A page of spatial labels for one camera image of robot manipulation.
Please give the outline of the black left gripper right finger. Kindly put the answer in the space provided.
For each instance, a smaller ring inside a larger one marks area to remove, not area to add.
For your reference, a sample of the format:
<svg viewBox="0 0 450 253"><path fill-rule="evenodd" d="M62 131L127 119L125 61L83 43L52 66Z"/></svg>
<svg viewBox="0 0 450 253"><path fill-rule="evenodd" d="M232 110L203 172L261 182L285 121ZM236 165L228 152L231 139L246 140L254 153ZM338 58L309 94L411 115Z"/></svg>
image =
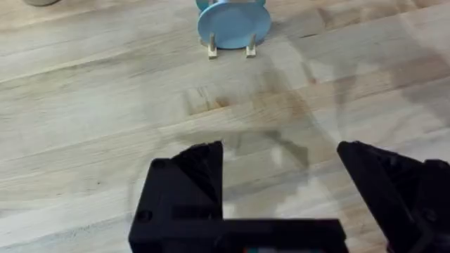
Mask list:
<svg viewBox="0 0 450 253"><path fill-rule="evenodd" d="M449 253L449 163L359 141L337 153L393 253Z"/></svg>

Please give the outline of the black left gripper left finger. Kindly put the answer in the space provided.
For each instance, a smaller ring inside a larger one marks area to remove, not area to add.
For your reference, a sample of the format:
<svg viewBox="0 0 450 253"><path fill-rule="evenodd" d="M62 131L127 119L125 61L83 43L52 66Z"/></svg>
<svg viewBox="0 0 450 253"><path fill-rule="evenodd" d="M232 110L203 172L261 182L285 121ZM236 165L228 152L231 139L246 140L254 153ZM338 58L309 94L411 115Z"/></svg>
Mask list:
<svg viewBox="0 0 450 253"><path fill-rule="evenodd" d="M149 167L129 232L132 252L211 252L214 239L160 238L178 221L222 220L223 144L193 145Z"/></svg>

